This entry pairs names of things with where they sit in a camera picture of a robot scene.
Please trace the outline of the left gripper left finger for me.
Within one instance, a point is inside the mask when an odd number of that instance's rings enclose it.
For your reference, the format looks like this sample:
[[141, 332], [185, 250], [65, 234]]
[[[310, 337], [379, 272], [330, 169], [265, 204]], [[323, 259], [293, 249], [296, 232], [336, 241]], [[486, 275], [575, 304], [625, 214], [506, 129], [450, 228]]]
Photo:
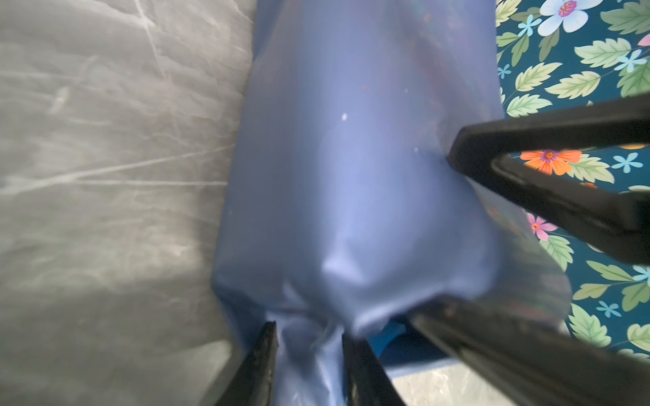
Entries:
[[216, 406], [269, 406], [279, 349], [277, 325], [267, 322]]

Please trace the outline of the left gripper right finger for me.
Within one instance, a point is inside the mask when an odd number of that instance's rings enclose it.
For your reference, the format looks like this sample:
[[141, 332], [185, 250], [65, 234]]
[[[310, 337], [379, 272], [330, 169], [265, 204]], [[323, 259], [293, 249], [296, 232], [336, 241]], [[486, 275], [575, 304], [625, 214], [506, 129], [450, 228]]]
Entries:
[[343, 335], [348, 406], [405, 406], [365, 339]]

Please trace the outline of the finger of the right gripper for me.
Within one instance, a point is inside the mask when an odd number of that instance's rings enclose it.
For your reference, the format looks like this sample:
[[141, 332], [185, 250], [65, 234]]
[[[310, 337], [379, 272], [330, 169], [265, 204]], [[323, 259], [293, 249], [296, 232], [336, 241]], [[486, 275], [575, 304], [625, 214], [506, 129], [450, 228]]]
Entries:
[[612, 194], [543, 174], [514, 152], [649, 142], [649, 96], [464, 127], [448, 161], [460, 174], [532, 211], [605, 254], [649, 262], [649, 194]]
[[647, 405], [649, 367], [535, 321], [441, 297], [410, 323], [517, 405]]

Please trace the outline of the light blue wrapping paper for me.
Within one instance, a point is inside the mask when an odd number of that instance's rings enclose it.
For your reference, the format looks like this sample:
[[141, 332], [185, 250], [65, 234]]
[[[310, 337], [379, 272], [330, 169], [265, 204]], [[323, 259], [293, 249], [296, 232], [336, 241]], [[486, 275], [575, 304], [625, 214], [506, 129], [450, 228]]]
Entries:
[[571, 289], [526, 214], [455, 172], [503, 118], [489, 1], [260, 1], [212, 286], [235, 336], [277, 325], [275, 405], [341, 405], [342, 335], [390, 374], [437, 360], [392, 319], [440, 294], [558, 326]]

